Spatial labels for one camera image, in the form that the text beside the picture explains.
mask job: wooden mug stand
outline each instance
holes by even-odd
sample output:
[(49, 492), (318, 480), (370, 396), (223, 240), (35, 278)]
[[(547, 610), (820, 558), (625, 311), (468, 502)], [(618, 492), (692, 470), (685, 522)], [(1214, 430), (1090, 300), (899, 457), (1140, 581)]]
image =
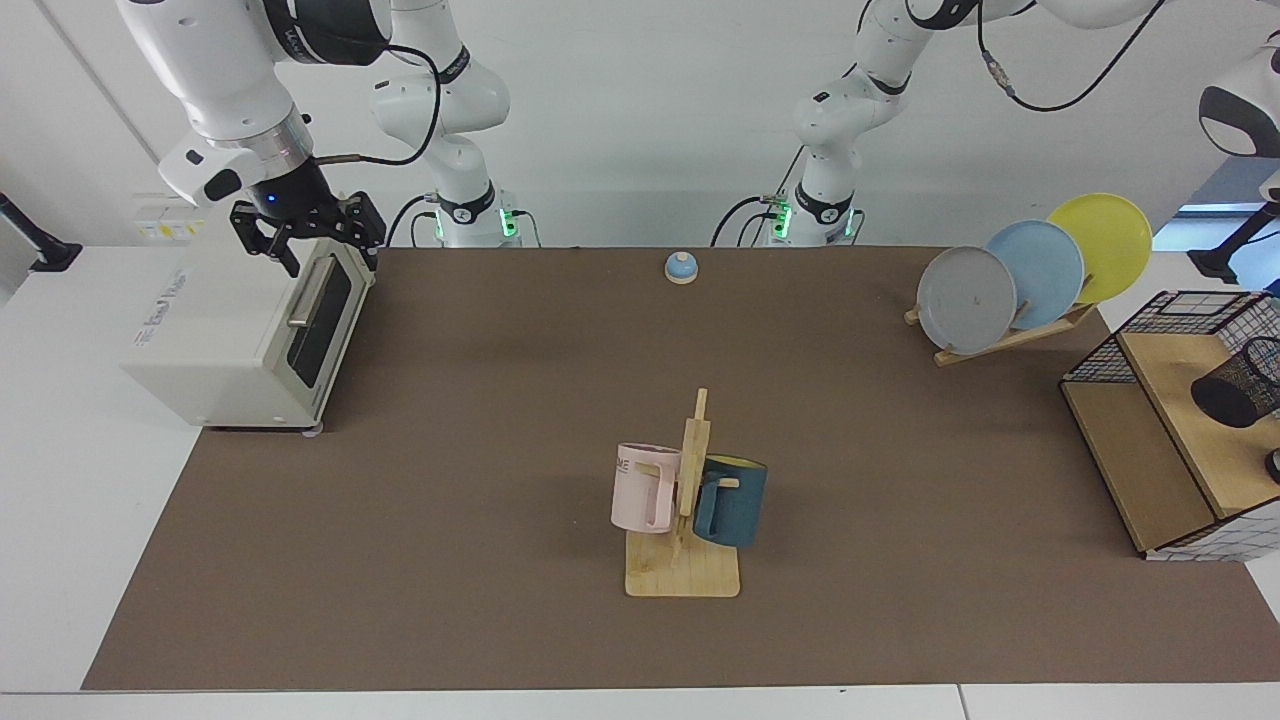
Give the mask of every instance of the wooden mug stand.
[[(1089, 287), (1089, 283), (1092, 281), (1093, 275), (1084, 278), (1084, 284), (1082, 286), (1080, 291), (1083, 292), (1085, 287)], [(965, 360), (973, 360), (974, 357), (982, 357), (983, 355), (991, 355), (992, 352), (1001, 352), (1004, 350), (1018, 347), (1019, 345), (1027, 345), (1028, 342), (1032, 341), (1065, 333), (1066, 331), (1075, 329), (1075, 327), (1079, 325), (1082, 322), (1084, 322), (1084, 319), (1089, 316), (1089, 313), (1093, 313), (1093, 310), (1096, 310), (1097, 306), (1098, 305), (1096, 302), (1076, 304), (1071, 306), (1071, 309), (1057, 320), (1042, 328), (1036, 328), (1030, 331), (1009, 331), (1007, 333), (1005, 333), (1005, 337), (1000, 342), (974, 355), (956, 355), (955, 352), (952, 352), (951, 347), (947, 347), (946, 350), (933, 355), (933, 363), (938, 368), (946, 368), (947, 365), (955, 365), (956, 363), (964, 363)], [(1014, 322), (1021, 318), (1029, 307), (1030, 307), (1029, 302), (1023, 302), (1018, 307), (1018, 313), (1014, 315)], [(904, 319), (909, 325), (920, 324), (920, 306), (916, 305), (915, 307), (908, 310)]]
[(712, 439), (707, 388), (698, 391), (694, 416), (685, 420), (685, 441), (676, 475), (676, 518), (664, 534), (627, 533), (627, 594), (631, 597), (737, 597), (742, 589), (737, 548), (694, 534), (694, 506)]

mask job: pink mug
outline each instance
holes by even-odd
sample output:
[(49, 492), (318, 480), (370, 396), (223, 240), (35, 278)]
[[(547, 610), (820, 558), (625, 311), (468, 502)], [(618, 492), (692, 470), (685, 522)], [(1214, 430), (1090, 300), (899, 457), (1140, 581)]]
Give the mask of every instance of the pink mug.
[(680, 451), (657, 445), (618, 446), (613, 474), (613, 524), (632, 533), (671, 530)]

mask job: black wire mesh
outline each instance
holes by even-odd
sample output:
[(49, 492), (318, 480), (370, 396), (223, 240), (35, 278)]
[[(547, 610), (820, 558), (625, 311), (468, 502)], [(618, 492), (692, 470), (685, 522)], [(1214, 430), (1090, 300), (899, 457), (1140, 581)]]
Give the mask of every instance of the black wire mesh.
[(1256, 337), (1192, 383), (1192, 397), (1224, 425), (1248, 428), (1280, 410), (1280, 340)]

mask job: mug handle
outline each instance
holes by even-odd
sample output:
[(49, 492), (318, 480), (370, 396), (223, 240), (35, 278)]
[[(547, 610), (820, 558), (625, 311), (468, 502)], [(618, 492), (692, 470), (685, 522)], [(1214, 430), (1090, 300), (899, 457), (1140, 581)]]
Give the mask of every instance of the mug handle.
[(716, 496), (719, 493), (721, 487), (736, 488), (741, 487), (741, 482), (736, 478), (730, 478), (728, 473), (719, 470), (703, 473), (703, 489), (698, 500), (698, 516), (694, 518), (694, 530), (713, 542), (718, 537), (716, 532)]
[(675, 495), (676, 489), (676, 471), (663, 465), (654, 465), (652, 462), (643, 464), (643, 471), (649, 477), (653, 477), (653, 470), (658, 470), (658, 482), (650, 486), (648, 503), (649, 512), (645, 518), (645, 524), (649, 525), (650, 530), (657, 530), (658, 528), (671, 527), (671, 497)]

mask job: green led light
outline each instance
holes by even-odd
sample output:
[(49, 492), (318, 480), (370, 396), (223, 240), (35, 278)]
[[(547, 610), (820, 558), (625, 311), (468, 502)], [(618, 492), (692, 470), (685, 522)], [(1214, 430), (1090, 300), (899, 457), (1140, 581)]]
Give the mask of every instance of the green led light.
[(786, 202), (778, 205), (778, 210), (782, 211), (782, 217), (773, 225), (773, 237), (778, 240), (786, 240), (787, 234), (791, 232), (791, 215), (794, 210)]
[(506, 233), (507, 237), (516, 237), (516, 233), (520, 232), (520, 227), (516, 225), (516, 219), (512, 218), (511, 213), (507, 210), (499, 210), (499, 213), (502, 213), (502, 232)]

